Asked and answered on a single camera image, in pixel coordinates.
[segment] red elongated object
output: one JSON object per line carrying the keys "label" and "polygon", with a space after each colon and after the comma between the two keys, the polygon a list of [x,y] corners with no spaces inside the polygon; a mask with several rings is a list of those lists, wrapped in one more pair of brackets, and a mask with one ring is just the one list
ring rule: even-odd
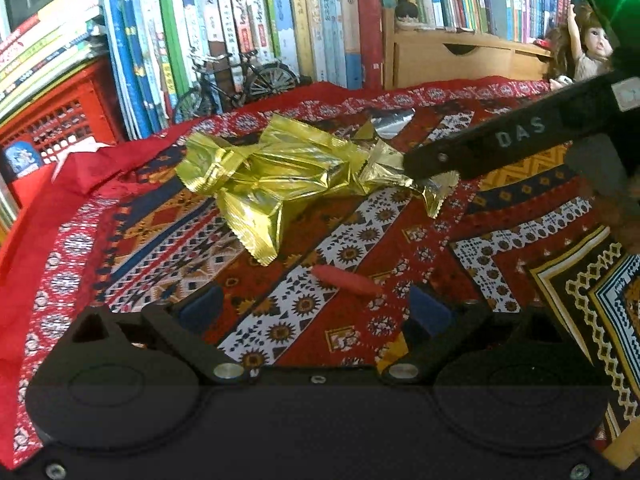
{"label": "red elongated object", "polygon": [[316,265],[311,273],[321,282],[338,286],[358,296],[381,296],[382,287],[373,280],[331,265]]}

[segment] screw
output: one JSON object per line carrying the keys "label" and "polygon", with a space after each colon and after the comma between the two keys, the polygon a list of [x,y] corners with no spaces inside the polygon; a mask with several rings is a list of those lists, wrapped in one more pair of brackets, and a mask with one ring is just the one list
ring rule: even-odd
{"label": "screw", "polygon": [[571,474],[569,478],[571,480],[586,480],[591,476],[591,469],[586,464],[578,464],[576,467],[571,469]]}
{"label": "screw", "polygon": [[219,379],[237,379],[244,374],[244,368],[236,363],[222,363],[213,368],[213,374]]}
{"label": "screw", "polygon": [[66,478],[66,469],[62,467],[60,464],[49,464],[44,468],[44,474],[47,475],[47,478],[50,480],[65,480]]}
{"label": "screw", "polygon": [[420,374],[416,365],[411,363],[399,363],[389,367],[389,375],[394,379],[409,380],[415,379]]}

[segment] doll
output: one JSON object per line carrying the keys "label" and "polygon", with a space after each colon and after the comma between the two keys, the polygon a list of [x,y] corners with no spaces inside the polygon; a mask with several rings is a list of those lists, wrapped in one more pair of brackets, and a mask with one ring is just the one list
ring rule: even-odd
{"label": "doll", "polygon": [[562,88],[570,78],[582,81],[610,70],[613,49],[587,4],[582,4],[577,12],[573,5],[569,6],[566,25],[553,29],[549,40],[554,54],[548,72],[552,90]]}

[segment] doll's brown hair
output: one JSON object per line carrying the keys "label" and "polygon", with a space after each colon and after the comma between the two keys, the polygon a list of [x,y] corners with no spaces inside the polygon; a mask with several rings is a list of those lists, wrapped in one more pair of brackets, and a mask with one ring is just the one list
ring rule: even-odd
{"label": "doll's brown hair", "polygon": [[[592,27],[602,28],[596,13],[593,12],[591,6],[582,3],[575,6],[575,22],[580,30],[580,44],[582,50],[586,51],[584,45],[584,35]],[[546,37],[551,43],[551,54],[553,55],[547,76],[556,78],[559,75],[567,75],[574,78],[575,62],[571,53],[571,37],[569,36],[569,28],[566,23],[553,28]]]}

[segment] doll's face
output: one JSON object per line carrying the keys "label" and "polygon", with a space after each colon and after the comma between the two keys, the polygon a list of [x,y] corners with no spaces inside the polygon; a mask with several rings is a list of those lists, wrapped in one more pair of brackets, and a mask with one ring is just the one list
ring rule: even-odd
{"label": "doll's face", "polygon": [[609,38],[603,28],[591,27],[584,33],[584,44],[587,51],[602,57],[609,57],[613,52]]}

